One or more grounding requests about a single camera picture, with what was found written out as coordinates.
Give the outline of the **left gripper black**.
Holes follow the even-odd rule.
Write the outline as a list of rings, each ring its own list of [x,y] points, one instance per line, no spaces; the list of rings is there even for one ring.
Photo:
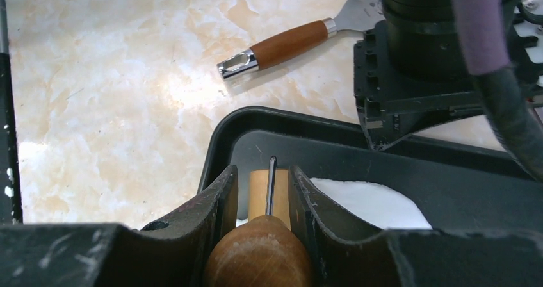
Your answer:
[[[451,0],[362,0],[356,9],[369,21],[353,48],[353,92],[370,149],[482,114]]]

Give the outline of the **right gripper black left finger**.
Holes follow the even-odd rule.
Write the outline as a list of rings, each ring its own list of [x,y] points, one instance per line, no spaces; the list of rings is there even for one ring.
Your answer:
[[[2,286],[199,286],[209,255],[235,228],[238,170],[230,165],[169,214],[123,224],[1,228]]]

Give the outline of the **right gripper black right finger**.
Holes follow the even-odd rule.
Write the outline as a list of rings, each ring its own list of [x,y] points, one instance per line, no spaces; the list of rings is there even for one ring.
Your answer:
[[[542,235],[526,230],[380,229],[289,168],[291,230],[317,286],[541,286]]]

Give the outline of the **black baking tray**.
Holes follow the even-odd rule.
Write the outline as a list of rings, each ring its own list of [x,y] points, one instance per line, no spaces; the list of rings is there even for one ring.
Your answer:
[[[434,227],[542,230],[542,185],[504,152],[419,136],[377,152],[357,124],[262,106],[240,108],[217,125],[199,189],[237,166],[244,213],[248,175],[271,156],[309,177],[389,186]]]

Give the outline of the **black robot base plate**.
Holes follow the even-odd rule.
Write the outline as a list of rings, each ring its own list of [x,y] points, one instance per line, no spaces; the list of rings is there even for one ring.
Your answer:
[[[12,94],[10,57],[1,54],[1,225],[21,224],[17,133]]]

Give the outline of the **wooden dough roller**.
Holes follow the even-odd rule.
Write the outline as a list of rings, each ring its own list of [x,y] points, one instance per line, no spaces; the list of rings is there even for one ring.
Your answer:
[[[203,286],[314,286],[309,254],[290,230],[287,181],[274,156],[268,170],[251,172],[248,221],[214,247]]]

